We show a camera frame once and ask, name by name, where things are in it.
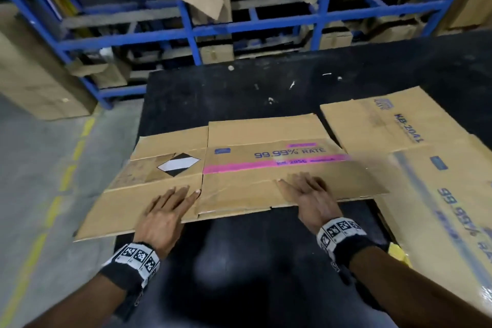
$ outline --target wristband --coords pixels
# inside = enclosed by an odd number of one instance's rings
[[[354,220],[335,218],[323,225],[317,235],[318,245],[328,253],[333,263],[344,265],[360,250],[374,243]]]
[[[114,253],[99,273],[121,289],[131,291],[144,289],[159,266],[159,257],[150,245],[132,242]]]

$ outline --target person's left hand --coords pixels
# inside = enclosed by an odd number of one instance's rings
[[[133,242],[145,242],[159,258],[165,258],[181,236],[182,216],[200,196],[199,189],[185,199],[188,190],[189,186],[178,191],[173,188],[155,197],[138,221]]]

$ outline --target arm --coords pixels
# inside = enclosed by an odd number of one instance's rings
[[[139,219],[134,243],[149,245],[159,259],[165,258],[180,238],[182,216],[193,205],[200,191],[185,199],[189,187],[167,191],[152,200]],[[125,300],[128,291],[141,288],[139,274],[126,264],[111,263],[87,284],[57,303],[25,328],[93,328],[102,326]]]
[[[280,180],[288,201],[299,206],[299,219],[315,235],[343,214],[321,178],[293,176],[293,185]],[[335,260],[348,267],[401,328],[492,326],[492,319],[421,274],[395,260],[366,236],[353,235],[336,245]]]

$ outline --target hand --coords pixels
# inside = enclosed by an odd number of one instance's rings
[[[302,172],[293,175],[293,183],[279,180],[280,193],[287,201],[298,204],[299,219],[315,235],[324,224],[343,216],[335,197],[320,177]]]
[[[159,258],[165,258],[181,236],[182,216],[194,204],[200,189],[185,199],[188,187],[169,189],[155,197],[147,207],[135,228],[134,242],[145,242],[154,248]]]

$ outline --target table surface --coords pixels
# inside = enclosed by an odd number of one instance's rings
[[[492,32],[270,56],[152,74],[140,136],[209,121],[316,113],[420,85],[492,146]],[[342,205],[378,243],[373,201]],[[345,286],[295,207],[188,224],[128,322],[134,326],[394,326]]]

